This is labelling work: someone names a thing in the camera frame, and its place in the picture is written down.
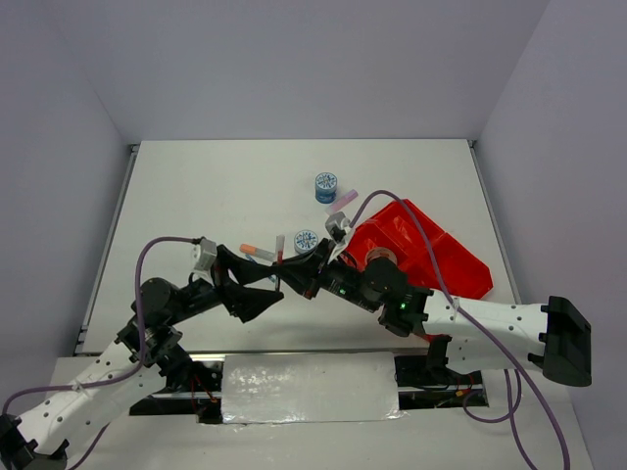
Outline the red pen refill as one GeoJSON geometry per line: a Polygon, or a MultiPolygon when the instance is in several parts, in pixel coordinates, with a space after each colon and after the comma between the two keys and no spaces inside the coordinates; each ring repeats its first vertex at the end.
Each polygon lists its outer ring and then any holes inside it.
{"type": "Polygon", "coordinates": [[[285,236],[277,235],[275,238],[275,262],[281,264],[284,256],[285,236]]]}

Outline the large clear tape roll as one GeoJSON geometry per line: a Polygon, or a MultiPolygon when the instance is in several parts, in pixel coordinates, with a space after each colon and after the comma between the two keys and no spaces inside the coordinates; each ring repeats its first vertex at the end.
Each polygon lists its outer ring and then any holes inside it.
{"type": "Polygon", "coordinates": [[[369,250],[365,256],[365,261],[367,263],[372,262],[375,259],[388,259],[394,264],[398,263],[398,258],[395,253],[385,247],[375,247],[369,250]]]}

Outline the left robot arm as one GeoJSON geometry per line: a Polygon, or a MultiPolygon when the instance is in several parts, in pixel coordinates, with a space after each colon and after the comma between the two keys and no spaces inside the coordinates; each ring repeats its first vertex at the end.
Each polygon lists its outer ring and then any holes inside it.
{"type": "Polygon", "coordinates": [[[217,306],[243,322],[282,300],[279,291],[254,287],[275,264],[240,258],[223,245],[193,240],[195,265],[188,283],[142,277],[135,268],[134,314],[115,339],[66,385],[43,388],[47,399],[13,415],[1,414],[1,462],[7,469],[65,469],[72,454],[144,398],[194,383],[199,368],[181,346],[176,326],[217,306]]]}

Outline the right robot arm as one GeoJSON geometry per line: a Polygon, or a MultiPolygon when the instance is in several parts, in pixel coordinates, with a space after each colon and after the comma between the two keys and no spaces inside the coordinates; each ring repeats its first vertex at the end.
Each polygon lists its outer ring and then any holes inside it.
{"type": "Polygon", "coordinates": [[[568,387],[592,384],[592,327],[568,299],[551,296],[543,304],[514,305],[455,297],[414,286],[388,258],[364,270],[332,258],[333,244],[322,240],[307,255],[273,267],[277,277],[307,299],[324,290],[368,311],[389,332],[429,336],[427,375],[448,383],[477,370],[537,370],[568,387]]]}

